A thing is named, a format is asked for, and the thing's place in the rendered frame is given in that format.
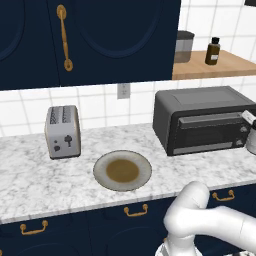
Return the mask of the wooden wall shelf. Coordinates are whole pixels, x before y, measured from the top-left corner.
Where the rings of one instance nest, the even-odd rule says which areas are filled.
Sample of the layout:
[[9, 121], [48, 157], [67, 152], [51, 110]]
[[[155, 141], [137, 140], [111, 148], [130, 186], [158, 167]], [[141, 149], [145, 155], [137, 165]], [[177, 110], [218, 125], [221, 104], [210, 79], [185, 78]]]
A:
[[216, 65], [205, 63], [205, 51], [193, 51], [189, 62], [173, 65], [173, 80], [256, 75], [256, 64], [221, 50]]

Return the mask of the grey jar with dark lid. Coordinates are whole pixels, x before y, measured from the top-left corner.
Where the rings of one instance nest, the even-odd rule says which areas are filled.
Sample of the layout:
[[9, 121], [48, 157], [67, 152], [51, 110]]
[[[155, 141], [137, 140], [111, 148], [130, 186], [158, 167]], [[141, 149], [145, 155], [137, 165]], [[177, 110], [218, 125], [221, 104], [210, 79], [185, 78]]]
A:
[[194, 33], [184, 30], [180, 30], [177, 33], [175, 63], [187, 63], [190, 61], [194, 36]]

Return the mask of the toaster oven glass door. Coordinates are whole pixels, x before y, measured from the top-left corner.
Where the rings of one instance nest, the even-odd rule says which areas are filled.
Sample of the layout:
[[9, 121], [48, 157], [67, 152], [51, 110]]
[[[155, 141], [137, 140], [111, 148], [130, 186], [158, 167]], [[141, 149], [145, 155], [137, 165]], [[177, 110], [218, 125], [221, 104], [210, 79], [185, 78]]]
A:
[[241, 139], [244, 144], [243, 119], [224, 121], [222, 124], [198, 124], [183, 126], [178, 120], [175, 134], [174, 155], [230, 149], [236, 147], [235, 141]]

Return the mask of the grey plate with brown centre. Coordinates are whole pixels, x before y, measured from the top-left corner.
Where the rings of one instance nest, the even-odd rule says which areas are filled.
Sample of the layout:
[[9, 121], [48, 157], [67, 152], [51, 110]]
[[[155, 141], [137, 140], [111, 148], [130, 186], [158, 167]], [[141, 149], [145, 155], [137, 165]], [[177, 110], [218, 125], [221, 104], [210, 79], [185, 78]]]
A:
[[144, 186], [152, 175], [150, 162], [141, 154], [116, 150], [102, 155], [94, 164], [93, 175], [103, 187], [127, 192]]

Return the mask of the silver two-slot toaster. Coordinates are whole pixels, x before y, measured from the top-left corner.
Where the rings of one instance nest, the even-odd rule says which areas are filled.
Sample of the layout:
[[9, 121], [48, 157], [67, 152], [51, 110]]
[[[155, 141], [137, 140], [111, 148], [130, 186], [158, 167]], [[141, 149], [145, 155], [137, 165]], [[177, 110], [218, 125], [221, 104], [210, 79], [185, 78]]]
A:
[[78, 110], [75, 105], [50, 107], [44, 132], [51, 159], [81, 155], [81, 133]]

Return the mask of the white wall outlet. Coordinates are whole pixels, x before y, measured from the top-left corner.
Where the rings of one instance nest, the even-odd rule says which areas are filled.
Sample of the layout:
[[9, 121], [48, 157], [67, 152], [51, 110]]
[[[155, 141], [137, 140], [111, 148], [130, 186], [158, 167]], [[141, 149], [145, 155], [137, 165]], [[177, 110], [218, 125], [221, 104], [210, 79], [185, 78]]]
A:
[[130, 84], [129, 83], [119, 83], [117, 85], [117, 98], [118, 99], [128, 99], [130, 97]]

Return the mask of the brown bottle with black cap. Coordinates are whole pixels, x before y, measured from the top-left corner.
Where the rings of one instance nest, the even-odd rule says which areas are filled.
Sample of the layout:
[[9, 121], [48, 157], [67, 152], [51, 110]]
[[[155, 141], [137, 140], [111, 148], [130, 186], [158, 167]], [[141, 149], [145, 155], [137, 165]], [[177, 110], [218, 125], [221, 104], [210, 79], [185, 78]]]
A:
[[216, 65], [220, 52], [219, 38], [213, 37], [208, 44], [207, 53], [205, 57], [205, 63], [207, 65]]

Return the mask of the dark grey toaster oven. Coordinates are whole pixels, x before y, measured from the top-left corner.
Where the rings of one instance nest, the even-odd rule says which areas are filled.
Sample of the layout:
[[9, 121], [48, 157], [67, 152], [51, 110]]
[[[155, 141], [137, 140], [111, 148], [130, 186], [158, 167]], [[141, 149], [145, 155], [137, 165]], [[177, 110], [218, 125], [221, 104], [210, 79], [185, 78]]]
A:
[[[180, 117], [233, 112], [242, 117], [245, 110], [256, 116], [256, 102], [230, 86], [160, 90], [155, 94], [153, 129], [166, 154], [176, 156], [173, 149]], [[243, 133], [245, 145], [250, 125], [244, 119], [243, 123], [249, 127], [248, 133]]]

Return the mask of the navy drawer front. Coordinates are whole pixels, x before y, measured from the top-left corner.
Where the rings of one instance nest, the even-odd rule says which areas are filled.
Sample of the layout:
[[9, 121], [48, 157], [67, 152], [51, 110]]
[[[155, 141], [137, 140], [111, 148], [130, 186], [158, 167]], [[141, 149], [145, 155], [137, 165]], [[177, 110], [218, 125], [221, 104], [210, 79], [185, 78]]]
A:
[[92, 256], [84, 213], [0, 225], [0, 256]]
[[[163, 224], [173, 198], [107, 207], [87, 212], [93, 256], [155, 256], [167, 236]], [[123, 209], [148, 205], [148, 214], [129, 218]]]
[[[220, 198], [228, 197], [228, 191], [233, 190], [235, 199], [227, 202], [216, 201], [212, 198], [212, 193], [217, 192]], [[256, 217], [256, 184], [243, 185], [237, 187], [229, 187], [218, 189], [210, 192], [208, 208], [217, 206], [225, 206], [235, 209], [239, 212]]]

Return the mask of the navy wall cupboard door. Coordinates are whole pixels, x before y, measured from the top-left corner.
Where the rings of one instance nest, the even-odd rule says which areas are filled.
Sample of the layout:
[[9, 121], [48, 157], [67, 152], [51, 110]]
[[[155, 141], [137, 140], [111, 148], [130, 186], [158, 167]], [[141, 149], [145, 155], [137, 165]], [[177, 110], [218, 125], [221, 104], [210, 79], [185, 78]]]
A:
[[0, 0], [0, 91], [57, 86], [46, 0]]
[[63, 85], [172, 78], [181, 0], [68, 0]]

